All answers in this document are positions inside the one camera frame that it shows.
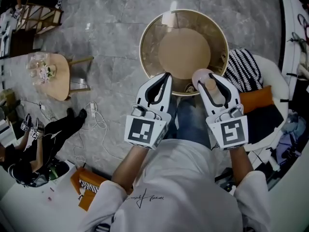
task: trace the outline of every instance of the signature graphic on shirt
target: signature graphic on shirt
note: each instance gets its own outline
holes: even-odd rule
[[[164,199],[163,196],[159,197],[159,196],[151,195],[151,196],[147,196],[147,197],[146,197],[146,191],[147,191],[147,188],[145,189],[145,192],[144,192],[144,194],[143,194],[142,196],[138,196],[138,197],[128,197],[127,200],[128,200],[128,199],[137,200],[137,201],[136,201],[136,204],[137,204],[137,206],[138,206],[139,209],[140,209],[140,208],[141,208],[141,204],[142,204],[143,200],[145,200],[145,199],[149,199],[149,202],[151,202],[151,200],[156,200],[156,199],[161,199],[161,200],[163,200],[163,199]]]

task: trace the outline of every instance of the white chair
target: white chair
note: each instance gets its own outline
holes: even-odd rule
[[[269,136],[255,144],[247,144],[245,146],[246,151],[254,150],[256,154],[260,154],[259,156],[263,162],[267,162],[269,160],[268,158],[270,157],[270,150],[266,149],[277,147],[282,136],[281,128],[285,124],[288,117],[288,102],[281,102],[280,100],[289,99],[289,86],[285,82],[278,66],[274,62],[258,55],[253,55],[253,57],[261,71],[263,77],[263,87],[271,85],[273,101],[283,117],[283,122],[277,128],[275,128]],[[256,159],[256,156],[255,159],[253,159],[251,155],[250,160],[253,163],[254,168],[256,168],[261,163],[261,161],[258,160],[254,164]]]

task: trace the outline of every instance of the foot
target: foot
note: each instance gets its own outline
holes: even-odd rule
[[[67,109],[67,117],[74,118],[74,110],[71,107]]]
[[[80,118],[83,118],[83,119],[86,119],[87,118],[87,112],[85,109],[82,109],[79,114],[78,114],[78,117]]]
[[[58,3],[56,4],[55,8],[60,10],[61,7],[62,7],[62,3],[60,0],[58,0]]]
[[[192,83],[189,83],[189,84],[185,87],[185,89],[184,89],[184,92],[185,92],[185,93],[193,93],[193,92],[195,92],[195,91],[196,91],[196,89],[194,88],[194,86],[193,86]]]

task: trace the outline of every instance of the flower arrangement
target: flower arrangement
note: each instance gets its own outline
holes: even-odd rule
[[[45,62],[43,63],[42,67],[39,69],[39,77],[43,81],[43,83],[46,83],[51,78],[53,78],[56,75],[56,67],[55,65],[48,66]]]

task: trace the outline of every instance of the striped cloth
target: striped cloth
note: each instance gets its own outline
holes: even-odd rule
[[[83,181],[83,180],[79,180],[79,183],[81,183],[81,186],[87,190],[90,190],[94,193],[97,193],[98,192],[98,189],[99,187],[95,186],[95,185],[92,185],[86,181]]]
[[[101,223],[95,228],[95,232],[109,232],[111,226],[107,223]]]
[[[256,91],[263,88],[263,78],[247,49],[230,50],[228,66],[224,77],[232,83],[240,93]]]

